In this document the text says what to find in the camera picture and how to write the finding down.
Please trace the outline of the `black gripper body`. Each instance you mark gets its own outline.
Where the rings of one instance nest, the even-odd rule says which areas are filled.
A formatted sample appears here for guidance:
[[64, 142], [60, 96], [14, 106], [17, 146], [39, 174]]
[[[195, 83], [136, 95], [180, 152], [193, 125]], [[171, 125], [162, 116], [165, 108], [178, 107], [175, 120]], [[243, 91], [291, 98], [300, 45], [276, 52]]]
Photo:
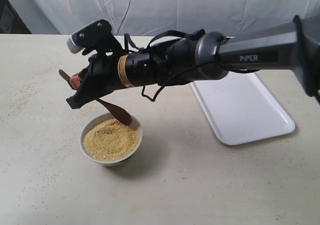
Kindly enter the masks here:
[[66, 99], [72, 109], [104, 97], [113, 91], [122, 90], [118, 74], [118, 61], [125, 51], [113, 52], [110, 55], [93, 54], [88, 58], [89, 65], [76, 74], [80, 84], [73, 96]]

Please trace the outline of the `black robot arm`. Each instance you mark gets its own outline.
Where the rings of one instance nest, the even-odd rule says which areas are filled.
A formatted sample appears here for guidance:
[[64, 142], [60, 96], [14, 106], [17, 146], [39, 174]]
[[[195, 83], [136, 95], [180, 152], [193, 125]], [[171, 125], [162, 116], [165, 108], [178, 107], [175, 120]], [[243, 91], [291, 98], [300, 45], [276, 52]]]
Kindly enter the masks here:
[[145, 47], [124, 44], [112, 26], [97, 20], [72, 34], [67, 46], [89, 55], [86, 68], [68, 80], [72, 109], [116, 90], [157, 84], [160, 89], [194, 81], [220, 80], [229, 72], [291, 70], [309, 97], [320, 97], [320, 17], [300, 18], [260, 31], [227, 37], [220, 32], [168, 30]]

